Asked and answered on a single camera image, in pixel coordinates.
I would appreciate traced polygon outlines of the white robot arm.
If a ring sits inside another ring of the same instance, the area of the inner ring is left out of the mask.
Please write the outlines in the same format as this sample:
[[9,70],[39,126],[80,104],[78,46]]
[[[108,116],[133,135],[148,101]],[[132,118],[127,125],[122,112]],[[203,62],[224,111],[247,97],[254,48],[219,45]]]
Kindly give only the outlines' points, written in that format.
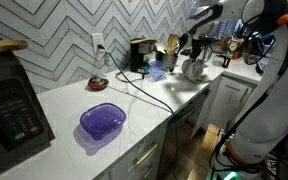
[[260,83],[228,133],[225,160],[247,166],[260,163],[288,133],[288,0],[219,0],[190,16],[186,31],[194,35],[213,21],[237,19],[276,38]]

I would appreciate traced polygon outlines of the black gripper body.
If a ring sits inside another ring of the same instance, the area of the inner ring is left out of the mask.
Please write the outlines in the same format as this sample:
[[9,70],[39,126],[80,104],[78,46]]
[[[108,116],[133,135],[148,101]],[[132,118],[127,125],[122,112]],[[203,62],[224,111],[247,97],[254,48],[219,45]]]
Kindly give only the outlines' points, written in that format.
[[205,49],[208,45],[214,42],[214,39],[211,37],[199,37],[198,39],[192,40],[192,51],[190,57],[192,59],[196,59],[203,49]]

